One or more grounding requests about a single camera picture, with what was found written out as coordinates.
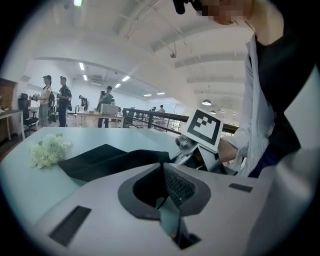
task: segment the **railing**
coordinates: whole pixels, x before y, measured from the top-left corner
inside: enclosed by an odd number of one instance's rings
[[[140,109],[123,109],[123,128],[157,129],[180,135],[184,131],[189,117],[180,114],[161,113]],[[233,124],[223,124],[222,131],[234,134],[239,127]]]

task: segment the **human hand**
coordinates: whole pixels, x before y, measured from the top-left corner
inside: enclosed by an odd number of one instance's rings
[[[234,160],[238,154],[238,149],[223,139],[219,142],[218,151],[222,163]]]

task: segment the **office chair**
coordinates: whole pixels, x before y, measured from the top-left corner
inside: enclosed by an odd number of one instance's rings
[[[29,99],[27,94],[21,93],[21,98],[18,99],[18,105],[19,109],[23,110],[23,125],[26,126],[26,129],[24,129],[24,131],[29,132],[30,135],[30,132],[37,131],[37,122],[39,119],[36,117],[29,117]]]

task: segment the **man in green shirt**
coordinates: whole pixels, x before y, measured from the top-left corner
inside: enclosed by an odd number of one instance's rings
[[[114,98],[111,95],[111,91],[112,91],[112,87],[108,86],[106,88],[106,93],[104,91],[101,92],[100,98],[99,98],[99,103],[98,106],[96,107],[96,111],[100,112],[101,110],[101,104],[110,104],[111,105],[111,101]],[[98,128],[102,128],[102,122],[104,120],[104,127],[108,128],[109,127],[109,119],[108,118],[99,118],[98,120]]]

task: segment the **ceiling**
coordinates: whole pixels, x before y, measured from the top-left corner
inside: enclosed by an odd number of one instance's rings
[[[223,26],[197,15],[191,4],[185,7],[185,14],[179,15],[172,0],[83,0],[81,7],[73,6],[71,0],[54,1],[46,7],[43,26],[47,31],[68,28],[118,37],[182,76],[199,107],[203,107],[204,99],[209,99],[212,109],[240,113],[246,42],[253,32],[245,23]],[[77,65],[74,63],[70,69],[80,77]],[[114,70],[92,64],[87,65],[86,72],[89,78],[102,78],[113,86],[121,80]],[[143,95],[155,94],[161,88],[130,79],[119,90]]]
[[[159,90],[150,85],[141,82],[137,79],[130,78],[127,81],[122,81],[127,74],[119,70],[111,70],[105,67],[84,63],[84,70],[81,70],[79,62],[55,60],[56,64],[64,69],[72,76],[74,80],[84,81],[83,75],[87,77],[88,86],[100,86],[106,89],[107,86],[112,86],[114,90],[122,93],[134,95],[136,97],[144,98],[144,95],[151,94],[148,99],[163,98],[166,95],[157,95]]]

